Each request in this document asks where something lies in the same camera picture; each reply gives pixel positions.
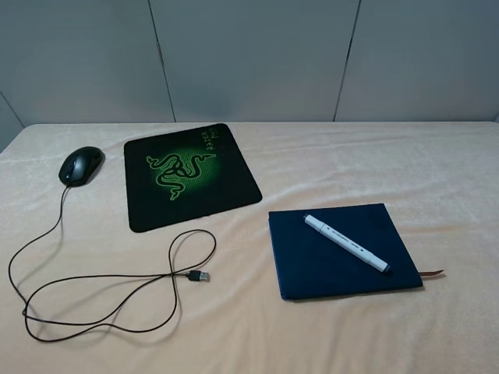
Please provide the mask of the white marker pen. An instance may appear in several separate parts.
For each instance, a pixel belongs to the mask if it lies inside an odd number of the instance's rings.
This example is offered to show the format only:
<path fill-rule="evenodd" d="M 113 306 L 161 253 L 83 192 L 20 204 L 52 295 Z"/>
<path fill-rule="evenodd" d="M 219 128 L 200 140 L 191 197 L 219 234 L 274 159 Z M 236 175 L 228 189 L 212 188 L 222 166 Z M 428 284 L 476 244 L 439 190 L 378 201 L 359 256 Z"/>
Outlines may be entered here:
<path fill-rule="evenodd" d="M 355 243 L 353 240 L 336 231 L 323 221 L 316 219 L 311 214 L 305 214 L 303 218 L 305 224 L 316 230 L 320 235 L 324 236 L 334 244 L 343 248 L 348 253 L 352 254 L 357 259 L 360 259 L 382 274 L 389 274 L 391 272 L 391 267 L 388 263 L 375 256 L 372 252 L 363 248 L 361 245 Z"/>

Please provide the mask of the black computer mouse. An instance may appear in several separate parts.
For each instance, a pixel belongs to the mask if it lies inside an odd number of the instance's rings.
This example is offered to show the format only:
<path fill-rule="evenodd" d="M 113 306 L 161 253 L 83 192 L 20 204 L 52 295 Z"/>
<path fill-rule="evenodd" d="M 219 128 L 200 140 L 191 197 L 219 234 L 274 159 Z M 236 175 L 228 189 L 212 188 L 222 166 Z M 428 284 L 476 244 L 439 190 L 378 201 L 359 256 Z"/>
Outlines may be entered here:
<path fill-rule="evenodd" d="M 59 181 L 66 187 L 86 185 L 104 161 L 104 152 L 95 146 L 73 151 L 62 163 Z"/>

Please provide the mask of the dark blue notebook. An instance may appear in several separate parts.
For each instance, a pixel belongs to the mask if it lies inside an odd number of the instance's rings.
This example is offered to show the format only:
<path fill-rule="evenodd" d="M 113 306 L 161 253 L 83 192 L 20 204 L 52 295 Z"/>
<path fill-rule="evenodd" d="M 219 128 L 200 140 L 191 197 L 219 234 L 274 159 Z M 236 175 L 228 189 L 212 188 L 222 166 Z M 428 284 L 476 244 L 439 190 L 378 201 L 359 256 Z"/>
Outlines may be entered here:
<path fill-rule="evenodd" d="M 305 224 L 311 214 L 391 267 L 382 274 Z M 416 269 L 383 203 L 269 213 L 282 299 L 304 301 L 420 288 Z"/>

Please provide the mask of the black green Razer mousepad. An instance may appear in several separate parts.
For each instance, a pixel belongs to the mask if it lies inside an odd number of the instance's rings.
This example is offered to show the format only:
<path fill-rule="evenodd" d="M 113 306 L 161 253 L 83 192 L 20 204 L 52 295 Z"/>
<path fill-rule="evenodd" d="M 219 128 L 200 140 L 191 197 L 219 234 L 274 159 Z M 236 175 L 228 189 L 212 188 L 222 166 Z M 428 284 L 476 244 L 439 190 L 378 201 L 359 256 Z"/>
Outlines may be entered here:
<path fill-rule="evenodd" d="M 129 228 L 136 233 L 262 199 L 224 123 L 130 140 L 123 150 Z"/>

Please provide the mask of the beige table cloth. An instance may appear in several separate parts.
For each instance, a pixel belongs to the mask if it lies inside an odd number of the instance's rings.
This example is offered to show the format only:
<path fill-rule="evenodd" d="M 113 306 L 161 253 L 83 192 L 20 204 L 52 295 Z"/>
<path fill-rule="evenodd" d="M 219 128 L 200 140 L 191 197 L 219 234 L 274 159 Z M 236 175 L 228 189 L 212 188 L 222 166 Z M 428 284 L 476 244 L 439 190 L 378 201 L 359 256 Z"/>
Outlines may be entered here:
<path fill-rule="evenodd" d="M 495 373 L 494 122 L 231 124 L 260 203 L 136 234 L 123 147 L 181 124 L 32 125 L 1 155 L 4 373 Z M 58 178 L 75 150 L 104 161 Z M 274 210 L 383 203 L 422 289 L 281 299 Z"/>

